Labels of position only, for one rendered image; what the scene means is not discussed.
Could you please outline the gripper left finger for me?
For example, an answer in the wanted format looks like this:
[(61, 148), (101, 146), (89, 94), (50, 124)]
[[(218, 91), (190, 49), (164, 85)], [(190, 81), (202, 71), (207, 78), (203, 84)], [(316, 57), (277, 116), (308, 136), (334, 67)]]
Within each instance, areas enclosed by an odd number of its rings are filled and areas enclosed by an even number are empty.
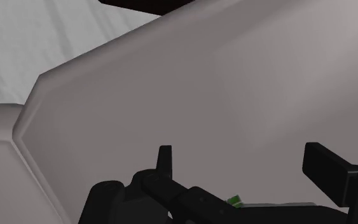
[(78, 224), (234, 224), (238, 210), (199, 187), (172, 179), (172, 147), (161, 146), (154, 169), (138, 171), (131, 183), (92, 186)]

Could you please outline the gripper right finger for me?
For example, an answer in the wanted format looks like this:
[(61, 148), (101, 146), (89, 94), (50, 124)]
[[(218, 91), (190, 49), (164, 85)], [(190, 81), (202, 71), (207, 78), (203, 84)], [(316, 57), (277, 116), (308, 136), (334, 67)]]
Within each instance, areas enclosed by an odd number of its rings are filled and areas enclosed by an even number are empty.
[(347, 207), (345, 224), (358, 224), (358, 165), (320, 143), (305, 144), (303, 173), (338, 207)]

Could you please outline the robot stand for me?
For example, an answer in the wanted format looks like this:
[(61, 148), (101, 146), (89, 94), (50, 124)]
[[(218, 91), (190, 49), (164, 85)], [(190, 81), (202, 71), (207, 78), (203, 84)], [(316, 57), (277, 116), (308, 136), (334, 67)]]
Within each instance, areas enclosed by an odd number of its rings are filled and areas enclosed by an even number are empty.
[(166, 15), (194, 0), (98, 0), (102, 4), (140, 11), (153, 15)]

